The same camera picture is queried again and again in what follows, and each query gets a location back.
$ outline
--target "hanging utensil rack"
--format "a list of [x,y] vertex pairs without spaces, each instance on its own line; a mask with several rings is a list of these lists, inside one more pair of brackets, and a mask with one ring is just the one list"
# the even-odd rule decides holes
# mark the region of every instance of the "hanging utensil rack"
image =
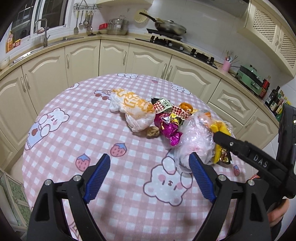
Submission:
[[101,9],[101,5],[96,4],[87,4],[85,0],[82,0],[81,3],[75,3],[73,6],[73,11],[80,11],[80,10],[93,10],[93,12],[96,12],[96,10]]

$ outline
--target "blue gripper pad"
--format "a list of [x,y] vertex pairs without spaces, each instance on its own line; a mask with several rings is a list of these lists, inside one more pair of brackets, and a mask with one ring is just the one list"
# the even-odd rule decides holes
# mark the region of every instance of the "blue gripper pad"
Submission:
[[202,195],[205,199],[208,199],[211,203],[214,203],[216,200],[214,185],[204,170],[203,165],[204,164],[202,161],[193,153],[189,155],[189,166],[200,190],[202,191]]
[[110,169],[110,163],[110,157],[106,155],[103,160],[100,160],[100,163],[97,165],[97,168],[87,182],[85,195],[83,197],[87,204],[89,204],[90,200],[96,198],[96,195],[98,194],[100,187]]

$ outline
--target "round table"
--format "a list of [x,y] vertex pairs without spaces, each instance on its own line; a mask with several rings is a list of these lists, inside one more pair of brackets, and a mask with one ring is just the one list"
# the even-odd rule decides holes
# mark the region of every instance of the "round table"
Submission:
[[[173,153],[164,148],[161,137],[147,139],[144,133],[132,133],[122,113],[110,112],[109,97],[116,88],[147,101],[164,97],[175,105],[187,102],[220,119],[189,90],[159,78],[114,74],[77,83],[50,101],[30,129],[22,167],[28,203],[33,208],[46,179],[68,181],[107,153],[111,168],[88,205],[105,238],[192,240],[211,203],[203,198],[194,178],[182,179],[175,171]],[[244,162],[237,157],[233,164],[215,164],[214,169],[232,181],[246,181]],[[166,186],[168,195],[157,190],[159,178],[153,178],[153,173],[161,172],[171,183],[181,180],[177,188]],[[234,206],[232,202],[219,238],[227,234]],[[81,240],[67,201],[64,207],[73,237]]]

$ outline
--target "walnut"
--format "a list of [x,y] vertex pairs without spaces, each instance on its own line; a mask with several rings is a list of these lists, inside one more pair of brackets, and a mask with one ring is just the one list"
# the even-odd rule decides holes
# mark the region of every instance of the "walnut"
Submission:
[[147,128],[147,138],[154,138],[159,136],[159,128],[156,126],[150,126]]

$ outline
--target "frying pan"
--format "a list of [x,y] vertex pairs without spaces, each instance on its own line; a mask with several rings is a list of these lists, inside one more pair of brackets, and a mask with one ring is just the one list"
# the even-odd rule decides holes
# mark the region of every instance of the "frying pan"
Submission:
[[148,14],[140,12],[139,14],[150,18],[154,22],[154,26],[157,30],[182,36],[186,33],[186,28],[180,24],[174,23],[172,20],[155,19]]

